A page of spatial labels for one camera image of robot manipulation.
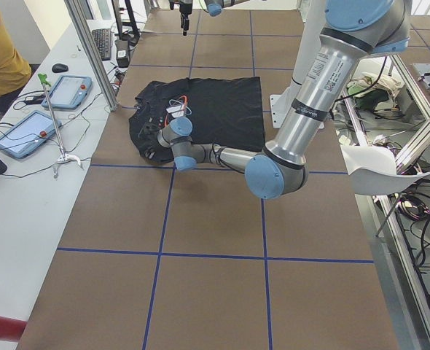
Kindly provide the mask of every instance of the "blue joint cap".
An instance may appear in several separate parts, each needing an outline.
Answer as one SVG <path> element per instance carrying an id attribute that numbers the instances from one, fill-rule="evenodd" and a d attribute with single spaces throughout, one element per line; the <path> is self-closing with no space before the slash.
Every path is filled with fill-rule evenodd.
<path id="1" fill-rule="evenodd" d="M 381 19 L 394 0 L 352 0 L 343 6 L 343 0 L 327 0 L 325 18 L 339 31 L 358 31 Z"/>
<path id="2" fill-rule="evenodd" d="M 280 168 L 265 155 L 256 155 L 247 163 L 244 177 L 251 192 L 262 199 L 278 198 L 285 188 Z"/>
<path id="3" fill-rule="evenodd" d="M 186 155 L 175 157 L 174 163 L 176 164 L 176 169 L 178 169 L 178 171 L 192 170 L 197 165 L 197 162 L 193 157 L 188 157 Z"/>
<path id="4" fill-rule="evenodd" d="M 192 132 L 192 123 L 187 117 L 177 117 L 170 122 L 171 130 L 180 136 L 189 136 Z"/>
<path id="5" fill-rule="evenodd" d="M 410 42 L 410 38 L 406 38 L 406 39 L 400 40 L 399 42 L 393 42 L 391 44 L 377 46 L 371 52 L 371 55 L 374 55 L 377 53 L 402 53 L 407 49 L 409 42 Z"/>
<path id="6" fill-rule="evenodd" d="M 211 17 L 215 17 L 222 13 L 222 6 L 220 4 L 208 4 L 207 11 Z"/>

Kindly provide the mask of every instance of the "white desk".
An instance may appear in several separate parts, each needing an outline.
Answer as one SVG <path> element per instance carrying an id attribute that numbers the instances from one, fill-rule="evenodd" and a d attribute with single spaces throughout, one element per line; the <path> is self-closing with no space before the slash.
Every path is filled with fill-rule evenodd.
<path id="1" fill-rule="evenodd" d="M 108 28 L 110 21 L 93 21 L 91 28 Z M 39 67 L 38 73 L 46 73 L 53 83 L 59 76 L 51 72 L 54 63 L 65 63 L 65 74 L 86 75 L 93 78 L 93 88 L 79 108 L 72 112 L 56 112 L 63 124 L 67 119 L 87 106 L 100 93 L 93 70 L 81 47 L 76 31 L 70 26 Z M 113 64 L 103 62 L 110 71 Z M 23 93 L 42 90 L 36 74 L 26 85 Z M 27 106 L 20 111 L 10 109 L 3 122 L 16 123 L 40 105 Z M 92 156 L 109 115 L 103 96 L 98 97 L 84 116 L 90 128 L 72 152 L 81 159 Z M 79 141 L 87 123 L 80 117 L 61 128 L 66 149 Z M 48 141 L 24 160 L 15 160 L 0 152 L 7 164 L 6 174 L 24 175 L 52 165 L 59 157 L 58 146 Z M 31 314 L 44 277 L 50 266 L 63 229 L 71 213 L 77 193 L 87 173 L 89 162 L 82 170 L 76 163 L 62 165 L 59 176 L 53 179 L 52 169 L 23 179 L 0 176 L 0 315 L 27 320 Z M 16 343 L 0 341 L 0 349 L 14 349 Z"/>

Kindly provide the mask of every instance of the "keyboard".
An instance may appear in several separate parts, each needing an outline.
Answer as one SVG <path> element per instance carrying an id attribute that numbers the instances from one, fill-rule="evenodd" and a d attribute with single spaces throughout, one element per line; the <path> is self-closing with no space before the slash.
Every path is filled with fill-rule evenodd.
<path id="1" fill-rule="evenodd" d="M 100 53 L 102 61 L 112 59 L 112 31 L 110 28 L 100 28 L 92 30 L 92 38 Z"/>

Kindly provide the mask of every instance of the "green clamp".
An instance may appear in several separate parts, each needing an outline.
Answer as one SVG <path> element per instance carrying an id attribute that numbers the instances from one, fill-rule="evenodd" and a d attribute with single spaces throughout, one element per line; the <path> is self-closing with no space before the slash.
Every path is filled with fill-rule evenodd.
<path id="1" fill-rule="evenodd" d="M 42 85 L 48 85 L 48 86 L 52 86 L 48 81 L 47 81 L 47 75 L 46 74 L 38 74 L 39 75 L 39 79 Z"/>

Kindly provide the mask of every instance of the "yellow shirt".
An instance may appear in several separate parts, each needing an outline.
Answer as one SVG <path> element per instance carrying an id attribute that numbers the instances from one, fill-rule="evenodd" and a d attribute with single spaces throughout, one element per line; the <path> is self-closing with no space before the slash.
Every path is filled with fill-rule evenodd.
<path id="1" fill-rule="evenodd" d="M 0 96 L 23 87 L 30 78 L 31 67 L 15 49 L 0 20 Z"/>

